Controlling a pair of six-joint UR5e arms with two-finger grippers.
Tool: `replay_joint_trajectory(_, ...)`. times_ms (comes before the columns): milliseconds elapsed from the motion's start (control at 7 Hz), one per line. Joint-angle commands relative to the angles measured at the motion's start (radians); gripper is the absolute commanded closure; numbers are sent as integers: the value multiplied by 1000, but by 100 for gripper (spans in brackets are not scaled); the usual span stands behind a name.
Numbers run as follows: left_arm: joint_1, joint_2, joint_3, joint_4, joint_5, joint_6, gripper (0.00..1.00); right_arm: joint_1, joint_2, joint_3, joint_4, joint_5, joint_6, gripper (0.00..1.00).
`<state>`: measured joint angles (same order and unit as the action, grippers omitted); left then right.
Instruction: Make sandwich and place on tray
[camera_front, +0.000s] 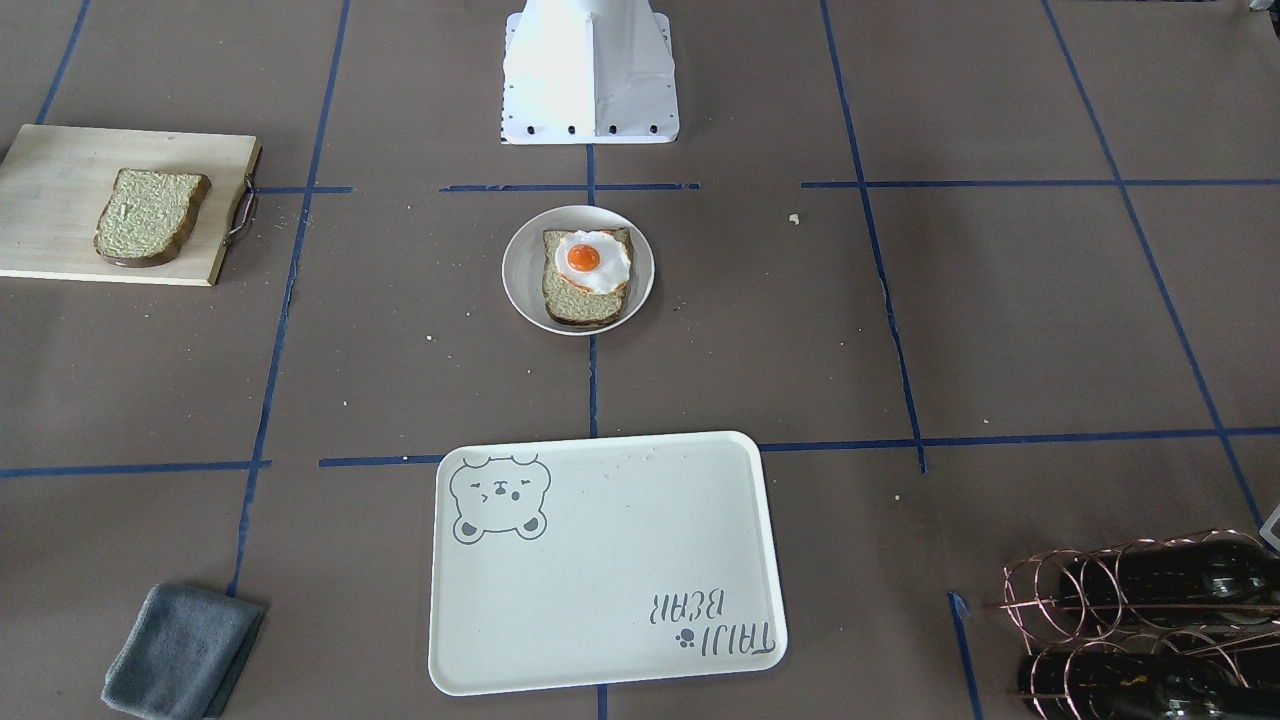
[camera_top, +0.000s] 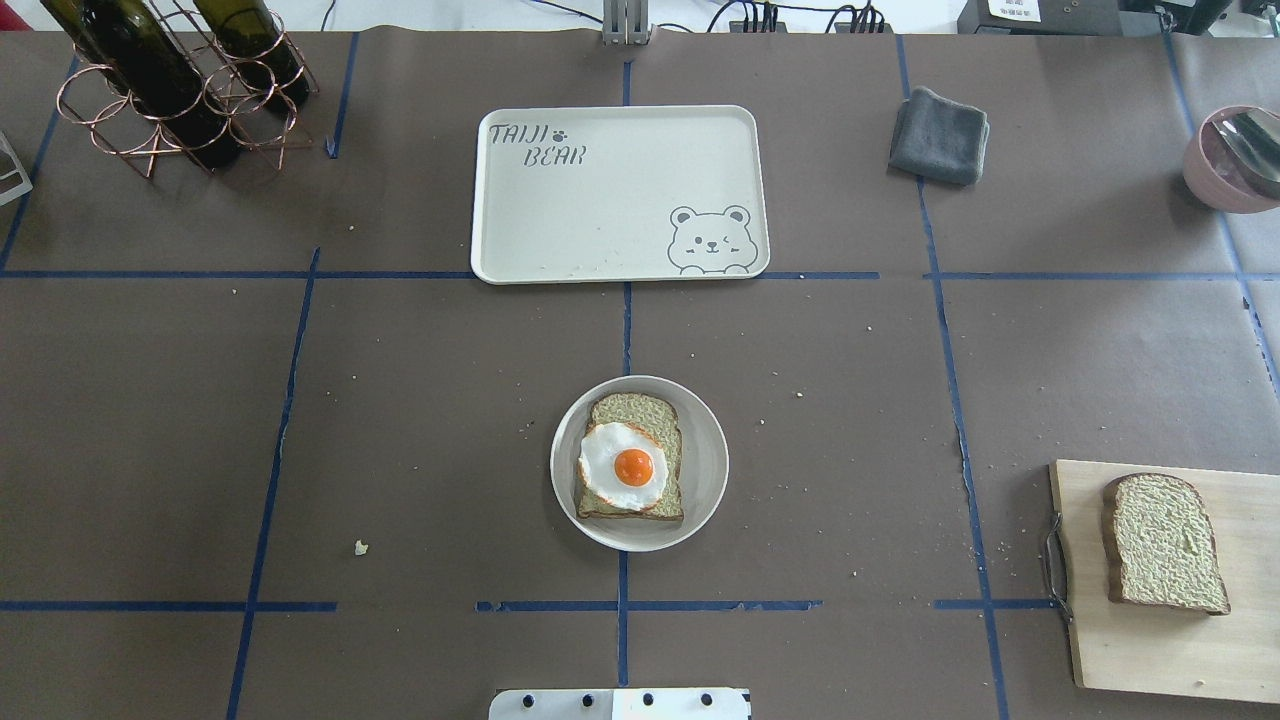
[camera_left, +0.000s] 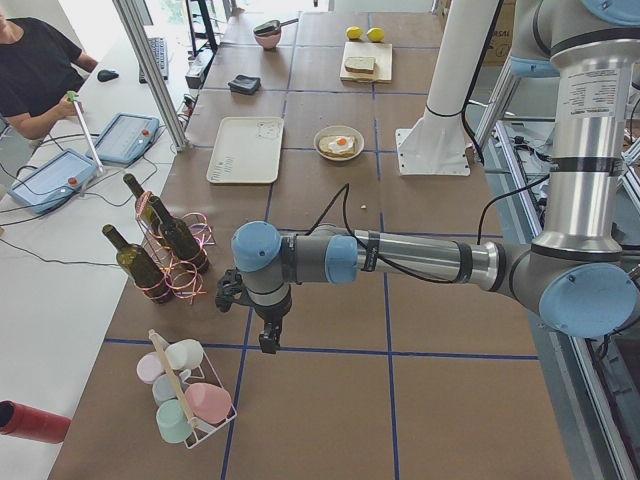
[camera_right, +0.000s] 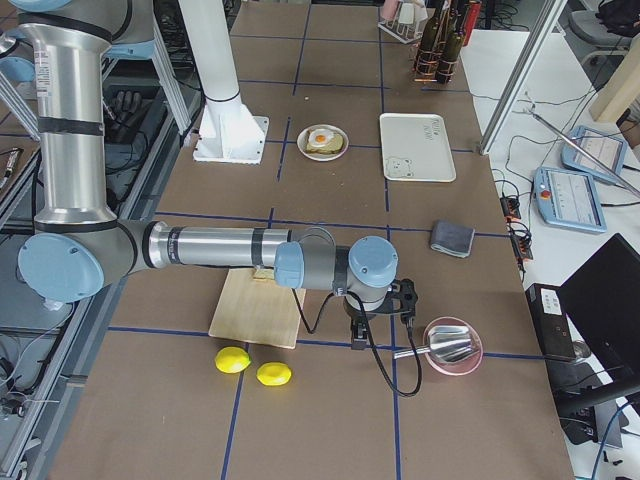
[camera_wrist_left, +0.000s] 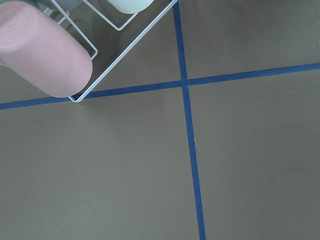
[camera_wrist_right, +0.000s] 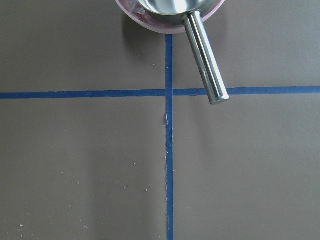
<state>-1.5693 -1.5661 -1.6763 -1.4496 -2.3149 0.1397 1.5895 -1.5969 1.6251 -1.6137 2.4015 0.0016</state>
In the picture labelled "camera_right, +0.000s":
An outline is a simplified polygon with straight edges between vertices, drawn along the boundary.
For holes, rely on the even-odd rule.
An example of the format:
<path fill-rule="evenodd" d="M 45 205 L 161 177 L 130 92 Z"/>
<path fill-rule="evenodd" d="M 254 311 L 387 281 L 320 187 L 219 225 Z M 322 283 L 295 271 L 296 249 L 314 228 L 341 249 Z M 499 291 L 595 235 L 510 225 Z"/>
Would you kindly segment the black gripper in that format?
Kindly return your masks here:
<path fill-rule="evenodd" d="M 416 316 L 417 293 L 411 279 L 396 279 L 389 286 L 382 303 L 373 310 L 366 311 L 366 318 L 376 316 L 398 316 L 402 323 L 413 323 Z M 368 345 L 368 325 L 366 321 L 351 321 L 351 349 L 365 350 Z"/>

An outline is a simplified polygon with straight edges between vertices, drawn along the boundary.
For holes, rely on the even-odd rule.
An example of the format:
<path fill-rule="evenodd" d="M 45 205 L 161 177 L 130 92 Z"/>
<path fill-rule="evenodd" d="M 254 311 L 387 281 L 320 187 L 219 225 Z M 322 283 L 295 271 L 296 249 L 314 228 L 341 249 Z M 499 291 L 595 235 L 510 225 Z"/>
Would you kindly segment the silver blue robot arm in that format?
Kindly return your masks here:
<path fill-rule="evenodd" d="M 122 278 L 170 265 L 270 268 L 279 286 L 342 297 L 356 349 L 374 343 L 370 320 L 395 315 L 406 328 L 417 295 L 396 276 L 384 238 L 339 246 L 324 229 L 171 227 L 120 219 L 108 206 L 102 60 L 112 47 L 154 48 L 149 1 L 20 1 L 33 46 L 44 205 L 18 267 L 40 296 L 73 303 Z"/>

